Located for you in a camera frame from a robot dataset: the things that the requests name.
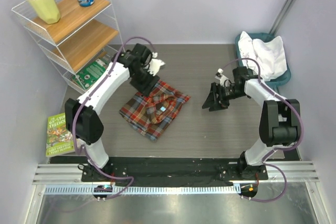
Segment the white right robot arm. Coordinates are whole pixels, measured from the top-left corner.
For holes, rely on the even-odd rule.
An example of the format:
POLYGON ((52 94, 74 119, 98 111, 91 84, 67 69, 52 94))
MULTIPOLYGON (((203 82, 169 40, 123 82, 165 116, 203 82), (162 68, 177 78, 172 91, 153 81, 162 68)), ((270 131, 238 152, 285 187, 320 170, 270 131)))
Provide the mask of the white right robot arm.
POLYGON ((242 179, 250 179, 261 170, 265 161, 279 150, 293 147, 300 139, 300 104, 288 100, 268 86, 247 67, 233 70, 233 81, 216 74, 218 82, 211 83, 203 109, 220 111, 228 109, 230 100, 248 97, 262 108, 259 123, 259 138, 248 150, 241 153, 237 161, 237 173, 242 179))

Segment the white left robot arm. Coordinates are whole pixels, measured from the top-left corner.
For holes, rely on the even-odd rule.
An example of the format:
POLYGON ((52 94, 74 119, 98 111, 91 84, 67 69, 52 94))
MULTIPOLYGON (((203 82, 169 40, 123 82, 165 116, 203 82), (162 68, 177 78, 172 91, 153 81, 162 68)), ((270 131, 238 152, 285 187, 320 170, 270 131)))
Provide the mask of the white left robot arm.
POLYGON ((107 165, 109 156, 102 143, 104 126, 99 115, 126 81, 141 95, 149 96, 160 79, 159 70, 165 65, 157 56, 142 44, 136 44, 132 50, 119 50, 106 71, 84 94, 65 103, 66 127, 79 140, 74 144, 75 149, 85 149, 88 162, 95 166, 94 176, 102 182, 111 177, 112 169, 107 165))

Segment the red brown plaid shirt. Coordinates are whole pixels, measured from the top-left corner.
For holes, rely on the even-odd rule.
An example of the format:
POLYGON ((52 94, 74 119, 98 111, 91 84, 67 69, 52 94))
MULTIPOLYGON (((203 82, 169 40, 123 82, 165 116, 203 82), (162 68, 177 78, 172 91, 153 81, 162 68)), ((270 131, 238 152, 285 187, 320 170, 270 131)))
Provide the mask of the red brown plaid shirt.
POLYGON ((119 114, 134 130, 156 142, 189 99, 190 96, 160 80, 148 97, 137 92, 119 114))

